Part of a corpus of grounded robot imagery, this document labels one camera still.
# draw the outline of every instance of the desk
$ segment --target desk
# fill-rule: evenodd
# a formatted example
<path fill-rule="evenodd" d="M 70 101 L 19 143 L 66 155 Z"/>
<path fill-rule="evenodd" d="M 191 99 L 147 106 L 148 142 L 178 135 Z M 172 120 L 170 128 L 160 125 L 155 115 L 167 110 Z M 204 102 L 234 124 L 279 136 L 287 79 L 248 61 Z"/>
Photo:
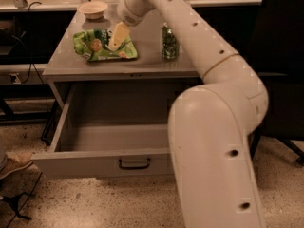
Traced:
<path fill-rule="evenodd" d="M 132 28 L 139 58 L 87 62 L 73 49 L 81 30 L 112 27 L 76 13 L 43 75 L 63 113 L 48 153 L 33 156 L 51 178 L 173 174 L 167 140 L 170 105 L 201 84 L 187 55 L 162 58 L 163 20 L 149 12 Z"/>

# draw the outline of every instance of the speckled floor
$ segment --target speckled floor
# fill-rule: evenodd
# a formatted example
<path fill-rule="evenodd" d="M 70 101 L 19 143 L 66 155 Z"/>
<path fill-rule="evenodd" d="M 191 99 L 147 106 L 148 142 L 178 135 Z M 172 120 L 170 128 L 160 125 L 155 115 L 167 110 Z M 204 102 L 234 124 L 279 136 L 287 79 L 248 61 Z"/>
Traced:
<path fill-rule="evenodd" d="M 40 140 L 44 123 L 0 125 L 8 152 L 47 151 Z M 297 142 L 304 149 L 303 142 Z M 304 168 L 282 143 L 262 138 L 254 159 L 267 227 L 304 227 Z M 0 228 L 184 227 L 173 176 L 49 180 L 32 165 L 2 181 L 0 195 L 33 191 L 20 200 L 16 218 L 0 202 Z"/>

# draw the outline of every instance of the snack bag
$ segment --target snack bag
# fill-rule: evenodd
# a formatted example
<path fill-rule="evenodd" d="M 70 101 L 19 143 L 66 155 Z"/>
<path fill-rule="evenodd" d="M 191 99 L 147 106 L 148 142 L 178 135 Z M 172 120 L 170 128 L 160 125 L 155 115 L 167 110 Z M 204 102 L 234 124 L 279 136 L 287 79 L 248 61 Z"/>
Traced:
<path fill-rule="evenodd" d="M 88 61 L 138 57 L 130 36 L 127 36 L 117 50 L 111 51 L 108 49 L 111 35 L 111 30 L 98 28 L 78 32 L 73 36 L 75 52 Z"/>

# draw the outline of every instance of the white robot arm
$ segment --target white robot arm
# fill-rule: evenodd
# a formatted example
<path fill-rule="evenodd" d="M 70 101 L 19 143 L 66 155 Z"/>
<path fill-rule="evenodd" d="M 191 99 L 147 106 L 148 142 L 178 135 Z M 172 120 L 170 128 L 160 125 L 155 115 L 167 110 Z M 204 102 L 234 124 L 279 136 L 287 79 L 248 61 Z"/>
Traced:
<path fill-rule="evenodd" d="M 263 83 L 183 0 L 121 0 L 118 15 L 136 26 L 152 9 L 205 83 L 179 96 L 168 122 L 186 227 L 265 227 L 248 146 L 268 107 Z"/>

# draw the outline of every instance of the green can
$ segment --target green can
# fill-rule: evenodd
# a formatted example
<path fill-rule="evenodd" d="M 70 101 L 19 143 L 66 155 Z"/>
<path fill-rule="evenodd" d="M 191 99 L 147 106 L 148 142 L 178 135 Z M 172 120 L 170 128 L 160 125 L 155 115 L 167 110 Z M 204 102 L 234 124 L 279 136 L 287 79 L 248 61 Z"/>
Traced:
<path fill-rule="evenodd" d="M 180 44 L 166 23 L 164 23 L 162 27 L 162 45 L 162 58 L 167 60 L 178 58 L 180 54 Z"/>

